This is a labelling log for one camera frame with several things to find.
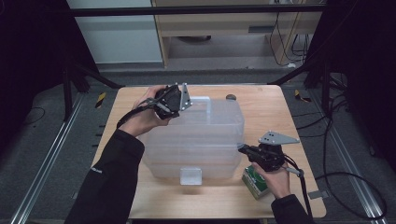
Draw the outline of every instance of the wall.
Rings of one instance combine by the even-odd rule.
[[[149,0],[67,0],[71,8],[151,7]],[[153,16],[76,18],[97,64],[162,63]]]

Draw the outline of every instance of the floor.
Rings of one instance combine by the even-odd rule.
[[[301,46],[297,42],[295,48],[299,47]],[[203,41],[202,38],[174,38],[169,56],[166,68],[138,67],[118,73],[104,71],[103,76],[128,86],[175,82],[265,84],[283,77],[293,66],[301,65],[301,62],[278,65],[263,35],[212,36],[208,41]],[[301,56],[294,57],[297,60],[301,59]],[[306,90],[302,85],[303,81],[304,74],[301,74],[282,85],[296,127],[304,127],[321,117],[318,106],[320,88]],[[52,154],[55,160],[49,165],[51,169],[44,173],[45,181],[35,186],[38,189],[37,194],[27,195],[32,183],[35,183],[35,175],[40,172],[40,167],[52,148],[52,142],[63,127],[64,115],[62,86],[44,91],[35,98],[35,108],[26,118],[26,124],[21,128],[19,136],[12,141],[13,153],[7,161],[0,163],[0,223],[9,223],[22,204],[27,205],[22,207],[23,211],[18,214],[25,215],[28,219],[26,223],[62,223],[73,204],[81,181],[91,166],[101,132],[117,94],[117,90],[111,90],[93,79],[89,78],[89,82],[92,85],[89,93],[80,94],[74,91],[75,102],[81,101],[78,115],[68,130],[67,138],[60,144],[60,150]],[[311,103],[296,99],[295,90],[300,90],[302,97],[309,98]],[[98,95],[104,91],[104,103],[101,108],[95,108]],[[332,91],[332,98],[340,93]],[[313,137],[325,131],[324,121],[299,130],[299,135],[305,136],[302,137],[302,142],[314,175],[322,174],[323,158],[326,158],[329,172],[350,171],[356,168],[360,175],[375,183],[386,198],[388,215],[386,219],[379,221],[365,220],[351,215],[331,196],[324,199],[328,214],[316,222],[396,223],[396,175],[384,160],[370,155],[359,125],[353,114],[348,112],[348,105],[334,111],[333,123],[326,144],[326,156],[323,150],[323,136]],[[365,215],[368,208],[362,204],[364,200],[371,200],[370,194],[361,196],[355,193],[365,192],[365,188],[364,185],[354,182],[350,177],[336,176],[331,179],[337,195],[340,195],[352,209]],[[318,180],[318,185],[322,190],[328,189],[323,180]],[[29,198],[28,196],[32,196],[32,203],[23,203],[23,199]],[[377,196],[374,197],[374,202],[380,202]]]

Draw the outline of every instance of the black sleeve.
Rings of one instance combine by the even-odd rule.
[[[305,212],[303,206],[294,194],[281,199],[276,199],[271,204],[277,224],[311,224],[311,217]]]
[[[120,130],[82,183],[64,224],[125,224],[131,211],[144,145]]]

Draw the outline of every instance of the plastic storage bin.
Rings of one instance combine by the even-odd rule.
[[[229,178],[241,161],[245,120],[234,100],[191,97],[192,106],[139,136],[145,144],[143,162],[156,177],[180,177],[197,169],[202,178]]]

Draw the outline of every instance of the person's arm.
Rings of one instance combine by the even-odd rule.
[[[163,88],[149,88],[134,103],[134,108]],[[148,109],[122,124],[107,142],[99,161],[86,175],[64,224],[125,224],[134,200],[138,166],[144,152],[143,144],[136,137],[168,122],[169,119],[159,119],[152,109]]]
[[[258,163],[252,163],[255,171],[265,179],[268,189],[275,196],[271,207],[277,224],[312,224],[314,221],[305,212],[300,201],[290,193],[290,176],[286,168],[277,171],[265,172]]]

